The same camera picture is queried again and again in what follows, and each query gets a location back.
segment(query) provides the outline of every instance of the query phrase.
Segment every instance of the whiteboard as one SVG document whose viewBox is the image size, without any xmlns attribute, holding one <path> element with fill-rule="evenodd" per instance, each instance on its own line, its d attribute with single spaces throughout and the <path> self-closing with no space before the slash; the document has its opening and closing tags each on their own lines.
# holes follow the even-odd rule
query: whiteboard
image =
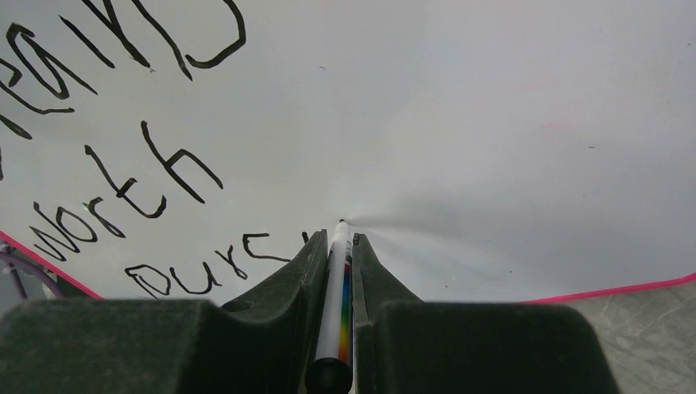
<svg viewBox="0 0 696 394">
<path fill-rule="evenodd" d="M 225 302 L 340 218 L 426 300 L 691 278 L 694 20 L 688 0 L 7 0 L 0 236 L 107 298 Z"/>
</svg>

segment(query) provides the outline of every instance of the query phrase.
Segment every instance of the black letter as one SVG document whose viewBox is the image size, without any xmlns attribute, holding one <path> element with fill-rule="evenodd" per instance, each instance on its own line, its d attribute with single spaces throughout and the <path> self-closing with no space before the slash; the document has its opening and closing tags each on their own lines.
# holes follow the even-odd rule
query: black letter
<svg viewBox="0 0 696 394">
<path fill-rule="evenodd" d="M 249 250 L 249 238 L 262 238 L 268 236 L 268 233 L 264 232 L 263 234 L 244 234 L 241 237 L 241 242 L 244 245 L 244 250 L 245 252 L 255 258 L 255 259 L 269 259 L 269 260 L 277 260 L 277 261 L 282 261 L 283 263 L 287 263 L 290 260 L 289 259 L 281 259 L 280 257 L 273 257 L 273 256 L 257 256 L 256 254 L 252 253 L 251 250 Z"/>
<path fill-rule="evenodd" d="M 236 266 L 235 262 L 232 261 L 232 250 L 233 250 L 233 247 L 232 247 L 232 245 L 230 245 L 230 249 L 227 250 L 227 257 L 223 256 L 222 253 L 218 252 L 217 250 L 215 250 L 215 253 L 217 253 L 217 255 L 220 256 L 220 258 L 222 258 L 223 260 L 225 260 L 228 264 L 230 264 L 230 265 L 232 266 L 232 268 L 234 268 L 235 273 L 237 274 L 238 277 L 240 277 L 240 278 L 246 280 L 246 278 L 249 277 L 249 276 L 247 276 L 246 273 L 245 273 L 244 271 L 242 271 L 241 269 L 239 269 L 239 268 Z"/>
<path fill-rule="evenodd" d="M 8 129 L 10 129 L 11 132 L 15 133 L 16 135 L 20 136 L 21 138 L 25 140 L 31 140 L 31 134 L 26 132 L 23 128 L 21 128 L 19 125 L 17 125 L 15 122 L 7 119 L 0 113 L 0 121 L 2 122 L 3 125 L 7 126 Z M 0 181 L 5 176 L 2 174 L 2 150 L 0 150 Z"/>
<path fill-rule="evenodd" d="M 92 216 L 97 218 L 97 220 L 99 220 L 99 222 L 102 223 L 102 225 L 104 227 L 106 227 L 107 231 L 109 231 L 114 236 L 117 236 L 119 238 L 126 238 L 126 234 L 124 234 L 123 231 L 119 230 L 118 227 L 112 225 L 107 219 L 102 218 L 97 213 L 95 206 L 97 204 L 101 203 L 102 201 L 103 201 L 103 199 L 101 197 L 97 197 L 96 199 L 93 199 L 92 201 L 90 201 L 89 204 L 83 203 L 82 205 L 84 205 L 85 208 L 87 208 L 87 210 L 89 211 L 89 213 L 92 213 Z"/>
<path fill-rule="evenodd" d="M 186 60 L 189 61 L 191 66 L 198 67 L 198 68 L 213 68 L 220 64 L 223 60 L 225 60 L 228 56 L 232 55 L 234 52 L 236 52 L 237 49 L 241 48 L 246 44 L 246 28 L 244 27 L 244 18 L 241 15 L 241 12 L 239 11 L 239 8 L 237 8 L 237 5 L 235 2 L 232 0 L 223 0 L 225 4 L 230 8 L 232 11 L 232 14 L 235 16 L 235 21 L 237 23 L 237 30 L 239 31 L 239 38 L 237 41 L 232 43 L 229 47 L 224 48 L 220 53 L 215 55 L 212 59 L 206 61 L 206 62 L 200 62 L 198 60 L 195 60 L 191 55 L 186 55 Z"/>
<path fill-rule="evenodd" d="M 172 37 L 170 37 L 167 31 L 149 14 L 148 10 L 145 9 L 140 0 L 131 1 L 135 5 L 135 8 L 137 8 L 140 12 L 140 15 L 142 15 L 143 18 L 145 18 L 145 20 L 149 22 L 149 24 L 159 33 L 159 35 L 161 35 L 162 38 L 165 41 L 167 41 L 167 44 L 169 45 L 169 48 L 171 48 L 174 52 L 174 58 L 176 59 L 176 62 L 179 64 L 179 68 L 184 73 L 184 75 L 189 80 L 193 80 L 191 73 L 186 68 L 184 58 L 181 56 L 181 51 L 176 46 L 176 43 L 174 42 Z M 97 7 L 95 7 L 90 0 L 82 0 L 82 2 L 102 21 L 102 23 L 104 23 L 105 26 L 107 26 L 109 30 L 112 31 L 114 35 L 118 37 L 118 39 L 121 41 L 121 44 L 123 44 L 123 47 L 126 48 L 128 53 L 130 53 L 134 60 L 136 60 L 141 65 L 150 68 L 150 63 L 145 59 L 145 56 L 143 56 L 142 53 L 138 52 L 138 50 L 135 49 L 133 44 L 131 44 L 131 42 L 128 41 L 126 36 L 123 34 L 123 29 L 121 28 L 121 24 L 118 22 L 118 18 L 116 18 L 116 13 L 113 10 L 111 0 L 103 0 L 104 8 L 106 8 L 107 10 L 108 17 L 104 16 L 104 14 L 100 10 L 98 10 Z"/>
<path fill-rule="evenodd" d="M 135 8 L 138 8 L 138 11 L 140 11 L 140 15 L 142 15 L 146 21 L 150 22 L 150 25 L 152 25 L 152 27 L 159 33 L 159 35 L 161 35 L 162 38 L 165 41 L 167 41 L 167 44 L 169 44 L 169 48 L 171 48 L 174 52 L 174 58 L 176 59 L 176 63 L 179 64 L 181 72 L 183 72 L 189 80 L 193 80 L 194 78 L 191 76 L 189 69 L 186 68 L 184 58 L 181 56 L 181 51 L 179 50 L 179 47 L 176 46 L 176 43 L 174 42 L 172 37 L 169 37 L 167 31 L 148 13 L 148 10 L 146 10 L 145 7 L 143 7 L 139 0 L 131 1 L 133 2 L 133 4 L 135 4 Z"/>
<path fill-rule="evenodd" d="M 13 92 L 10 88 L 13 87 L 14 85 L 17 85 L 17 82 L 22 77 L 21 71 L 13 66 L 12 64 L 8 63 L 5 61 L 5 59 L 0 57 L 0 64 L 3 66 L 7 67 L 12 71 L 12 77 L 10 78 L 9 86 L 5 85 L 3 82 L 0 81 L 0 89 L 4 90 L 5 93 L 9 94 L 12 96 L 13 99 L 17 100 L 18 103 L 22 104 L 23 106 L 27 107 L 31 111 L 34 111 L 40 115 L 46 115 L 47 113 L 54 113 L 54 112 L 63 112 L 63 113 L 70 113 L 74 112 L 75 110 L 72 108 L 62 108 L 62 109 L 38 109 L 35 106 L 29 104 L 24 100 L 22 97 L 20 97 L 18 94 Z"/>
<path fill-rule="evenodd" d="M 149 284 L 149 282 L 146 281 L 145 278 L 143 278 L 142 275 L 140 275 L 139 273 L 134 273 L 134 272 L 133 272 L 133 271 L 135 271 L 136 269 L 142 269 L 142 268 L 147 268 L 147 269 L 149 269 L 150 271 L 155 271 L 160 277 L 163 277 L 164 280 L 167 281 L 167 288 L 166 288 L 164 291 L 161 291 L 161 290 L 159 290 L 157 287 L 152 286 L 151 284 Z M 141 265 L 136 265 L 135 267 L 126 268 L 125 271 L 126 271 L 126 275 L 128 275 L 129 277 L 132 277 L 133 280 L 135 281 L 135 283 L 137 283 L 138 286 L 142 287 L 143 290 L 147 291 L 148 294 L 150 294 L 153 298 L 157 298 L 157 296 L 154 295 L 154 294 L 152 293 L 152 291 L 148 290 L 148 287 L 149 287 L 150 289 L 156 291 L 157 293 L 163 295 L 163 296 L 169 296 L 169 289 L 172 288 L 172 281 L 170 281 L 169 278 L 168 278 L 166 275 L 164 275 L 163 273 L 159 272 L 156 268 L 152 268 L 152 267 L 150 267 L 149 265 L 141 264 Z"/>
<path fill-rule="evenodd" d="M 89 230 L 90 238 L 79 238 L 79 237 L 76 236 L 75 234 L 73 234 L 73 233 L 71 233 L 70 231 L 68 231 L 68 229 L 66 229 L 66 227 L 63 225 L 63 214 L 64 214 L 64 213 L 67 213 L 68 215 L 74 217 L 75 219 L 77 219 L 78 222 L 82 223 L 83 226 L 87 227 L 87 230 Z M 84 220 L 82 220 L 82 218 L 80 218 L 79 216 L 75 215 L 74 213 L 68 211 L 67 209 L 65 209 L 65 208 L 63 208 L 63 207 L 60 207 L 60 206 L 59 206 L 59 207 L 58 207 L 58 211 L 56 211 L 56 223 L 58 223 L 58 226 L 60 226 L 61 229 L 62 229 L 68 236 L 71 236 L 71 237 L 75 238 L 75 239 L 78 240 L 78 241 L 82 241 L 82 242 L 96 242 L 96 241 L 97 241 L 97 233 L 94 232 L 94 229 L 92 229 L 92 227 L 91 227 L 89 224 L 87 224 L 87 222 L 85 222 Z"/>
<path fill-rule="evenodd" d="M 116 66 L 113 65 L 112 61 L 108 60 L 104 54 L 99 51 L 99 48 L 97 48 L 94 44 L 92 44 L 91 41 L 87 37 L 85 37 L 84 34 L 80 31 L 80 29 L 77 28 L 77 26 L 73 25 L 72 22 L 69 20 L 65 19 L 64 17 L 60 16 L 61 21 L 67 26 L 68 29 L 70 29 L 82 43 L 87 45 L 87 48 L 89 48 L 90 51 L 94 54 L 94 56 L 98 57 L 99 60 L 102 61 L 102 63 L 106 64 L 109 68 L 116 68 Z"/>
<path fill-rule="evenodd" d="M 32 47 L 34 52 L 36 53 L 36 56 L 41 59 L 41 62 L 51 71 L 51 74 L 53 74 L 53 77 L 56 79 L 58 82 L 58 88 L 60 91 L 55 90 L 51 85 L 49 85 L 46 80 L 34 69 L 34 67 L 29 63 L 29 61 L 26 60 L 26 57 L 24 54 L 21 52 L 19 47 L 17 47 L 17 35 L 20 34 L 21 38 L 24 39 L 24 41 Z M 53 66 L 57 66 L 63 72 L 68 74 L 73 80 L 75 80 L 78 84 L 82 85 L 84 88 L 89 90 L 90 92 L 97 94 L 97 91 L 92 89 L 87 82 L 84 82 L 79 76 L 77 76 L 74 72 L 70 71 L 67 67 L 63 65 L 58 59 L 56 59 L 52 54 L 46 52 L 45 49 L 41 48 L 40 45 L 38 45 L 32 38 L 34 37 L 34 32 L 25 28 L 22 25 L 18 25 L 17 23 L 13 23 L 10 25 L 10 29 L 7 30 L 7 42 L 10 43 L 10 47 L 12 47 L 12 50 L 15 51 L 15 54 L 17 55 L 18 58 L 20 58 L 21 62 L 24 63 L 26 68 L 29 69 L 29 71 L 34 75 L 34 78 L 44 87 L 46 88 L 49 92 L 53 93 L 54 96 L 57 98 L 64 100 L 70 97 L 70 92 L 67 89 L 67 86 L 65 84 L 65 81 L 63 78 L 61 78 L 61 75 L 58 74 L 58 71 L 56 68 Z"/>
<path fill-rule="evenodd" d="M 116 18 L 116 13 L 113 10 L 111 0 L 103 0 L 104 8 L 107 10 L 107 16 L 104 16 L 104 14 L 98 10 L 90 0 L 82 0 L 82 2 L 89 8 L 90 11 L 92 11 L 92 13 L 94 13 L 95 16 L 99 18 L 100 21 L 102 21 L 102 23 L 104 23 L 105 26 L 107 26 L 107 29 L 111 30 L 113 35 L 115 35 L 118 40 L 121 41 L 123 48 L 128 51 L 128 53 L 133 57 L 133 60 L 150 68 L 150 63 L 145 59 L 145 56 L 138 52 L 138 49 L 135 49 L 133 44 L 131 44 L 131 42 L 126 38 L 126 35 L 123 34 L 123 29 L 121 28 L 121 24 L 118 23 L 118 18 Z"/>
<path fill-rule="evenodd" d="M 172 275 L 172 277 L 174 278 L 176 283 L 178 283 L 179 286 L 181 286 L 181 288 L 184 289 L 185 292 L 187 292 L 189 294 L 208 294 L 213 289 L 213 285 L 215 285 L 215 286 L 222 286 L 222 285 L 220 283 L 218 283 L 218 281 L 215 280 L 213 273 L 210 272 L 210 267 L 208 266 L 208 263 L 206 263 L 204 261 L 203 261 L 203 269 L 205 270 L 205 273 L 206 273 L 207 278 L 208 278 L 208 287 L 206 287 L 205 290 L 203 290 L 203 291 L 191 291 L 191 290 L 187 289 L 186 286 L 184 286 L 184 284 L 181 283 L 179 278 L 176 277 L 176 272 L 174 272 L 174 267 L 169 268 L 169 273 Z"/>
<path fill-rule="evenodd" d="M 50 247 L 51 249 L 53 249 L 53 251 L 56 252 L 57 255 L 51 254 L 50 252 L 48 252 L 46 249 L 42 248 L 41 246 L 34 244 L 34 246 L 36 246 L 36 248 L 38 248 L 39 250 L 43 251 L 45 254 L 48 254 L 49 256 L 53 257 L 54 259 L 58 259 L 58 260 L 60 260 L 60 261 L 66 261 L 65 256 L 64 256 L 61 252 L 59 252 L 58 249 L 56 249 L 55 246 L 49 244 L 48 241 L 46 241 L 46 238 L 45 238 L 45 237 L 47 237 L 47 238 L 53 240 L 54 242 L 57 242 L 60 246 L 66 248 L 66 249 L 68 249 L 68 250 L 70 250 L 71 252 L 80 253 L 80 248 L 78 248 L 77 245 L 75 245 L 75 242 L 73 242 L 73 241 L 70 239 L 70 237 L 68 237 L 68 236 L 66 235 L 66 233 L 63 232 L 63 230 L 61 230 L 60 227 L 56 226 L 55 223 L 51 222 L 51 219 L 47 218 L 46 215 L 44 215 L 44 213 L 41 212 L 41 209 L 39 208 L 39 203 L 37 203 L 36 201 L 34 201 L 34 211 L 36 211 L 39 215 L 41 215 L 41 218 L 43 218 L 46 222 L 50 223 L 51 226 L 53 226 L 53 228 L 55 228 L 56 230 L 58 230 L 58 232 L 60 232 L 61 235 L 70 243 L 70 245 L 66 245 L 66 244 L 60 242 L 59 240 L 57 240 L 55 237 L 50 236 L 50 235 L 47 234 L 46 232 L 44 232 L 44 231 L 42 231 L 42 230 L 39 230 L 39 229 L 36 228 L 36 227 L 29 226 L 29 228 L 31 229 L 31 231 L 33 231 L 34 234 L 36 234 L 36 236 L 38 236 L 39 238 L 41 238 L 41 240 L 44 242 L 44 244 L 48 245 L 48 247 Z"/>
<path fill-rule="evenodd" d="M 203 171 L 205 171 L 205 173 L 208 174 L 208 176 L 213 178 L 213 181 L 215 181 L 215 183 L 217 183 L 217 187 L 222 189 L 222 182 L 220 181 L 220 178 L 218 178 L 218 176 L 213 174 L 213 172 L 210 171 L 210 168 L 208 168 L 208 166 L 203 164 L 203 162 L 201 162 L 200 159 L 198 159 L 194 154 L 192 154 L 191 152 L 189 152 L 187 150 L 179 149 L 167 161 L 165 161 L 164 158 L 162 157 L 162 155 L 159 154 L 159 152 L 157 151 L 157 148 L 155 148 L 153 141 L 150 139 L 150 132 L 148 130 L 148 122 L 142 121 L 140 123 L 140 126 L 143 128 L 143 137 L 145 138 L 145 142 L 148 143 L 148 146 L 150 147 L 150 150 L 154 154 L 154 157 L 157 158 L 157 160 L 164 166 L 164 170 L 167 171 L 169 176 L 174 178 L 174 181 L 176 181 L 176 183 L 178 183 L 179 186 L 183 187 L 184 190 L 186 190 L 191 195 L 191 197 L 196 199 L 196 201 L 198 201 L 201 204 L 205 204 L 205 200 L 201 199 L 200 196 L 193 189 L 191 189 L 191 186 L 189 186 L 186 182 L 184 182 L 184 180 L 181 179 L 181 177 L 178 176 L 176 174 L 176 172 L 174 172 L 174 170 L 172 169 L 172 166 L 174 166 L 174 164 L 176 164 L 176 162 L 178 162 L 179 159 L 184 157 L 184 156 L 186 156 L 187 158 L 190 158 L 191 160 L 194 161 L 194 163 L 198 164 L 198 166 L 201 167 L 203 169 Z"/>
<path fill-rule="evenodd" d="M 119 189 L 116 186 L 116 184 L 113 183 L 111 177 L 108 175 L 107 169 L 104 168 L 102 161 L 99 159 L 97 154 L 92 150 L 92 148 L 89 145 L 85 145 L 85 154 L 91 156 L 94 162 L 97 163 L 99 171 L 102 172 L 102 175 L 104 175 L 104 178 L 106 178 L 108 184 L 112 187 L 112 189 L 116 191 L 116 197 L 118 197 L 119 199 L 124 199 L 139 214 L 145 216 L 148 219 L 159 218 L 160 216 L 162 216 L 162 212 L 164 212 L 164 209 L 167 207 L 167 198 L 164 197 L 164 195 L 160 199 L 159 206 L 157 207 L 157 210 L 154 213 L 145 213 L 142 209 L 140 209 L 140 207 L 135 205 L 135 203 L 126 195 L 126 192 L 130 189 L 130 187 L 137 182 L 135 178 L 129 178 L 128 181 L 126 181 L 126 183 L 124 183 L 123 186 L 121 186 L 121 188 Z"/>
</svg>

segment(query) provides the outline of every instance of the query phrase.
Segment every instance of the pink border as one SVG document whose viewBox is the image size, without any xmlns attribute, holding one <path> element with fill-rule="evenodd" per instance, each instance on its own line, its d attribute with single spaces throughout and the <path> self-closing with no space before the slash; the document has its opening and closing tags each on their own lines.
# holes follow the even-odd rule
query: pink border
<svg viewBox="0 0 696 394">
<path fill-rule="evenodd" d="M 91 291 L 87 286 L 83 285 L 82 283 L 78 282 L 75 278 L 71 277 L 70 275 L 64 273 L 62 270 L 56 268 L 55 265 L 49 263 L 44 259 L 43 257 L 39 256 L 38 254 L 34 253 L 31 251 L 29 248 L 25 247 L 21 243 L 15 241 L 12 239 L 9 235 L 5 234 L 4 232 L 0 231 L 0 238 L 2 238 L 3 241 L 7 242 L 8 244 L 16 247 L 17 249 L 21 250 L 22 253 L 26 254 L 27 256 L 31 257 L 34 261 L 37 261 L 41 263 L 44 267 L 50 269 L 51 271 L 55 272 L 57 275 L 60 275 L 63 279 L 66 281 L 72 283 L 73 286 L 77 287 L 78 289 L 82 290 L 87 294 L 88 296 L 92 298 L 96 298 L 98 300 L 101 300 L 102 297 L 95 293 L 94 291 Z"/>
<path fill-rule="evenodd" d="M 678 277 L 676 279 L 670 279 L 668 281 L 641 283 L 639 285 L 614 287 L 612 289 L 586 291 L 584 293 L 559 295 L 557 297 L 540 298 L 538 300 L 529 300 L 529 301 L 525 301 L 525 302 L 526 303 L 568 302 L 568 301 L 582 300 L 583 298 L 610 296 L 612 294 L 630 293 L 632 291 L 654 290 L 654 289 L 659 289 L 662 287 L 684 285 L 685 283 L 689 283 L 692 281 L 696 281 L 696 273 L 692 273 L 691 275 L 687 275 L 685 277 Z"/>
<path fill-rule="evenodd" d="M 39 256 L 38 254 L 34 253 L 29 248 L 23 246 L 19 242 L 15 241 L 14 239 L 12 239 L 10 236 L 8 236 L 7 234 L 5 234 L 2 231 L 0 231 L 0 238 L 2 238 L 4 241 L 8 242 L 10 245 L 16 247 L 17 249 L 21 250 L 24 254 L 31 257 L 33 260 L 43 264 L 46 268 L 48 268 L 51 271 L 55 272 L 56 274 L 60 275 L 63 279 L 72 283 L 73 286 L 84 291 L 85 294 L 87 294 L 88 296 L 91 296 L 93 298 L 100 299 L 100 300 L 102 299 L 102 297 L 99 294 L 90 290 L 87 286 L 78 282 L 75 278 L 71 277 L 70 275 L 68 275 L 68 274 L 64 273 L 63 271 L 61 271 L 60 269 L 56 268 L 56 266 L 54 266 L 53 264 L 46 261 L 46 259 L 44 259 L 43 257 Z M 525 303 L 568 302 L 568 301 L 582 300 L 583 298 L 610 296 L 612 294 L 620 294 L 620 293 L 630 293 L 632 291 L 654 290 L 654 289 L 659 289 L 661 287 L 683 285 L 685 283 L 689 283 L 689 282 L 693 282 L 693 281 L 696 281 L 696 273 L 692 273 L 691 275 L 687 275 L 685 277 L 678 277 L 676 279 L 670 279 L 668 281 L 650 282 L 650 283 L 642 283 L 639 285 L 614 287 L 611 289 L 604 289 L 604 290 L 586 291 L 583 293 L 559 295 L 556 297 L 540 298 L 538 300 L 529 300 L 529 301 L 524 301 L 524 302 Z"/>
</svg>

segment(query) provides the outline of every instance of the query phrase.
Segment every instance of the rainbow marker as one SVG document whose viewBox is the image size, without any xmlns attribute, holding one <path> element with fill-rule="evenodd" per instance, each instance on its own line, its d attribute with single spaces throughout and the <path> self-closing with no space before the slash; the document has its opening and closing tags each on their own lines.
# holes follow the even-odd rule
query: rainbow marker
<svg viewBox="0 0 696 394">
<path fill-rule="evenodd" d="M 326 294 L 316 351 L 304 376 L 308 394 L 346 394 L 353 385 L 352 253 L 350 226 L 341 220 L 328 252 Z"/>
</svg>

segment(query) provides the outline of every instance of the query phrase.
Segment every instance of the marker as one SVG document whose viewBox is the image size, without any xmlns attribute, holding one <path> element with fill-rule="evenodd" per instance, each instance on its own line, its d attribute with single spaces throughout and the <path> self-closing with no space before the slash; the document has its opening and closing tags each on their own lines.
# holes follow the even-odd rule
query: marker
<svg viewBox="0 0 696 394">
<path fill-rule="evenodd" d="M 353 264 L 350 226 L 341 220 L 328 252 L 327 285 L 316 351 L 304 376 L 308 394 L 346 394 L 353 386 Z"/>
</svg>

